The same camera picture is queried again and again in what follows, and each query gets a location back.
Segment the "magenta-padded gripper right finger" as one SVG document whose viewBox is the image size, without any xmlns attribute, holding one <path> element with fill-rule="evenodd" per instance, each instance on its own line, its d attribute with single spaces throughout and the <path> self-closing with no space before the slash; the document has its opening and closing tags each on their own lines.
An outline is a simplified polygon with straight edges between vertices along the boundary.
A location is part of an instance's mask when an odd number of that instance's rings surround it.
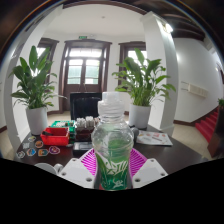
<svg viewBox="0 0 224 224">
<path fill-rule="evenodd" d="M 136 149 L 130 153 L 129 174 L 133 188 L 141 188 L 167 176 L 155 158 L 147 159 Z"/>
</svg>

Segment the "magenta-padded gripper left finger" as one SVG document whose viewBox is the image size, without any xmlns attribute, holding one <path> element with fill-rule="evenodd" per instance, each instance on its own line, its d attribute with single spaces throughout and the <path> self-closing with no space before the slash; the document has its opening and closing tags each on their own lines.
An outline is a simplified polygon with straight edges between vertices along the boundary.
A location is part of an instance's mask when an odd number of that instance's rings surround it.
<svg viewBox="0 0 224 224">
<path fill-rule="evenodd" d="M 93 189 L 97 170 L 95 151 L 90 149 L 79 159 L 72 158 L 61 170 L 59 176 L 81 187 Z"/>
</svg>

